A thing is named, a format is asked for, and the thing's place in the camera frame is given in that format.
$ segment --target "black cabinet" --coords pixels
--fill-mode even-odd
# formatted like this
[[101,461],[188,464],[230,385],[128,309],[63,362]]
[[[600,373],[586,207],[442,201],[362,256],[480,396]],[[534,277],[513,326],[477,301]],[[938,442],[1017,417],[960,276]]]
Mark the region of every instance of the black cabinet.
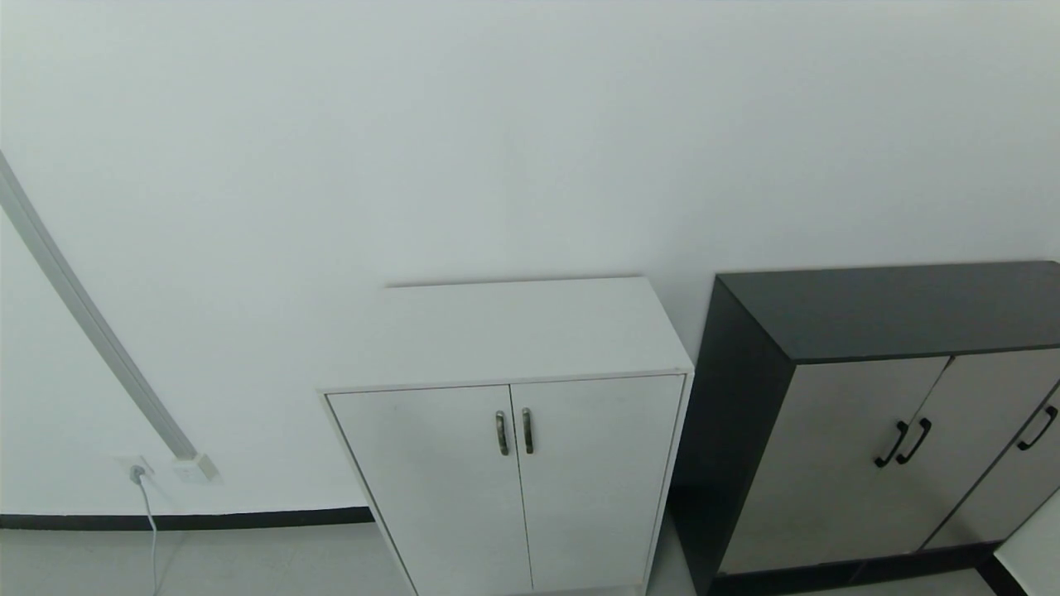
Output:
[[697,591],[978,556],[1060,486],[1058,381],[1057,263],[719,275],[669,498]]

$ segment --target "gray floor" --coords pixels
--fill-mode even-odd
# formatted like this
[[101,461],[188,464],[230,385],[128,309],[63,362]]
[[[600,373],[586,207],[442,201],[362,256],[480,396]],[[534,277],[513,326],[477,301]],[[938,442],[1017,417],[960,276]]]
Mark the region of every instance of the gray floor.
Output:
[[[0,590],[12,596],[151,594],[149,532],[0,530]],[[160,596],[286,594],[408,596],[373,524],[162,532]],[[624,596],[622,591],[578,596]],[[649,596],[692,596],[672,528],[659,541]],[[975,572],[819,593],[827,596],[991,596]]]

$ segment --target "plug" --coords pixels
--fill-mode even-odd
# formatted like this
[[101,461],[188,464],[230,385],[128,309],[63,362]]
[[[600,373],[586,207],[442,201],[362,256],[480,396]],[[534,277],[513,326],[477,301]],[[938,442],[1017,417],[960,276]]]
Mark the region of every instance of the plug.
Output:
[[143,479],[141,476],[146,474],[147,471],[143,469],[143,466],[134,466],[129,468],[129,479],[132,480],[134,485],[142,485]]
[[134,483],[136,483],[136,480],[132,479],[134,468],[140,468],[142,470],[140,472],[141,476],[155,475],[155,471],[152,470],[151,464],[147,463],[147,460],[144,459],[142,455],[113,455],[111,457],[113,458],[114,462],[121,467],[122,472],[126,476],[128,476],[128,479],[132,480]]

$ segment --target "wall trim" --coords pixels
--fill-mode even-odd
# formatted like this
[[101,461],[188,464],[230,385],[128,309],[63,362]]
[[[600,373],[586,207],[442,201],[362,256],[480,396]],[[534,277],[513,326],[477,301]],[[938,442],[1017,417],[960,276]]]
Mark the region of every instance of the wall trim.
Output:
[[[262,511],[223,515],[155,515],[163,531],[286,528],[335,524],[369,524],[375,521],[368,507]],[[0,528],[17,530],[129,531],[151,530],[146,515],[19,515],[0,514]]]
[[996,556],[984,561],[975,571],[997,596],[1029,596]]

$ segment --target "gray cabinet door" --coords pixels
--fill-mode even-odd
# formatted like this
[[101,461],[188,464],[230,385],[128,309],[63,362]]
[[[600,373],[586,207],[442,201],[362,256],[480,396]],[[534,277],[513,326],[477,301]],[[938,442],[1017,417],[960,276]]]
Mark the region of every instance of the gray cabinet door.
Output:
[[1035,413],[928,548],[1005,540],[1060,487],[1060,428],[1049,425],[1046,431],[1060,410],[1060,399],[1054,393],[1050,402]]
[[800,366],[795,369],[721,571],[825,562],[848,539],[835,515],[856,501],[949,358]]
[[[909,421],[899,450],[909,459],[902,464],[896,457],[866,497],[838,515],[844,538],[833,544],[830,558],[868,559],[919,549],[1058,378],[1060,350],[958,356]],[[931,424],[926,436],[922,421]]]

